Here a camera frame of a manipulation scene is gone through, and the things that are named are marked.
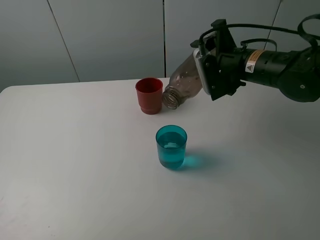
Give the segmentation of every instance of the wall seam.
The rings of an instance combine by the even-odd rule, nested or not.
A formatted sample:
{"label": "wall seam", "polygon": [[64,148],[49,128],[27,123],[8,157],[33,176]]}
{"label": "wall seam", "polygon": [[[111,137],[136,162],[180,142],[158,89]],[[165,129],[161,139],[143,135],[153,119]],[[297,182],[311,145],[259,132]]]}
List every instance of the wall seam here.
{"label": "wall seam", "polygon": [[163,56],[164,56],[164,77],[167,77],[167,56],[166,56],[166,18],[165,18],[165,0],[162,0],[163,11]]}
{"label": "wall seam", "polygon": [[[280,6],[281,6],[282,2],[283,2],[283,0],[279,0],[278,7],[277,7],[277,9],[276,9],[276,11],[275,11],[275,15],[274,15],[274,18],[273,18],[273,21],[272,21],[272,25],[271,25],[272,27],[274,26],[274,24],[275,24],[275,22],[276,22],[276,18],[277,18],[277,15],[278,15],[278,13],[279,13],[279,9],[280,9]],[[267,39],[269,39],[269,37],[270,37],[270,35],[271,35],[271,31],[272,31],[272,30],[269,31]],[[267,42],[264,44],[264,48],[263,48],[263,49],[265,50],[266,47],[267,47]]]}
{"label": "wall seam", "polygon": [[55,16],[55,14],[54,14],[54,11],[53,11],[53,9],[52,9],[52,7],[51,7],[51,4],[50,4],[49,0],[46,0],[46,2],[48,3],[48,6],[49,6],[50,11],[51,11],[51,13],[52,13],[52,16],[53,16],[53,19],[54,19],[54,21],[55,21],[55,24],[56,24],[56,26],[57,26],[57,28],[58,28],[58,30],[59,30],[59,33],[60,33],[60,36],[61,36],[61,38],[62,38],[64,47],[65,47],[65,49],[66,49],[66,52],[68,53],[68,56],[69,56],[69,59],[70,59],[70,61],[71,61],[72,66],[73,66],[73,69],[74,69],[74,72],[75,72],[75,74],[76,74],[76,77],[78,78],[78,82],[80,82],[80,78],[79,78],[79,75],[78,75],[78,73],[77,73],[77,70],[76,70],[74,61],[73,61],[72,58],[71,58],[69,49],[68,49],[68,47],[67,47],[66,41],[65,41],[65,39],[64,39],[64,36],[62,35],[62,32],[61,32],[61,30],[60,30],[60,27],[59,27],[59,24],[58,24],[58,22],[57,22],[57,19],[56,19],[56,16]]}

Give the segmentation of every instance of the bottle neck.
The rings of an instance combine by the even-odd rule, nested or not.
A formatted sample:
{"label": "bottle neck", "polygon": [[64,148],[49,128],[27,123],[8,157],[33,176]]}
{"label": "bottle neck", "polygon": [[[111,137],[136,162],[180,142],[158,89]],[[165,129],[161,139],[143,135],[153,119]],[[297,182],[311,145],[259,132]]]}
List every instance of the bottle neck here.
{"label": "bottle neck", "polygon": [[162,94],[162,102],[168,109],[177,109],[185,100],[186,97],[172,86],[167,86]]}

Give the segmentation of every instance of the water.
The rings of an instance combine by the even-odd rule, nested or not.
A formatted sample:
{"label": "water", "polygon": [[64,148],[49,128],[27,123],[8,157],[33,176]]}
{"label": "water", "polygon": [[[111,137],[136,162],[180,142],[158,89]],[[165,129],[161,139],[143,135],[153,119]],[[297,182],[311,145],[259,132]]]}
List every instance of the water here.
{"label": "water", "polygon": [[168,169],[179,168],[185,158],[186,140],[177,132],[166,132],[158,140],[160,163]]}

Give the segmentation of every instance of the white table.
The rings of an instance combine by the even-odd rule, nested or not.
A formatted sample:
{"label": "white table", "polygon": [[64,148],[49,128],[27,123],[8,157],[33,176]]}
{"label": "white table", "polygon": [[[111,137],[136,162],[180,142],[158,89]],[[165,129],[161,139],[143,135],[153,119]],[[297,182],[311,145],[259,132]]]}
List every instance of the white table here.
{"label": "white table", "polygon": [[[1,240],[319,239],[320,101],[249,83],[145,115],[136,82],[0,94]],[[168,124],[185,170],[158,161]]]}

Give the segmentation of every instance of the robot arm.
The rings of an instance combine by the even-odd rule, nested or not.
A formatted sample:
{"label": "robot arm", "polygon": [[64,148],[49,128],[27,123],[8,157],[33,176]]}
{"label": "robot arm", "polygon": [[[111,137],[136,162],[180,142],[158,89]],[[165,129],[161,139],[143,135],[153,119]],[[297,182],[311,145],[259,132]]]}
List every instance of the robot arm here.
{"label": "robot arm", "polygon": [[[320,19],[320,14],[306,17],[298,31],[255,24],[230,24],[225,19],[216,20],[212,29],[201,35],[191,46],[195,64],[204,91],[214,101],[224,95],[233,95],[244,81],[278,88],[286,97],[297,102],[314,102],[320,98],[319,36],[304,31],[302,23]],[[277,52],[273,40],[257,38],[236,46],[228,28],[254,27],[299,34],[311,47],[302,51]],[[270,42],[276,51],[248,49],[254,42]]]}

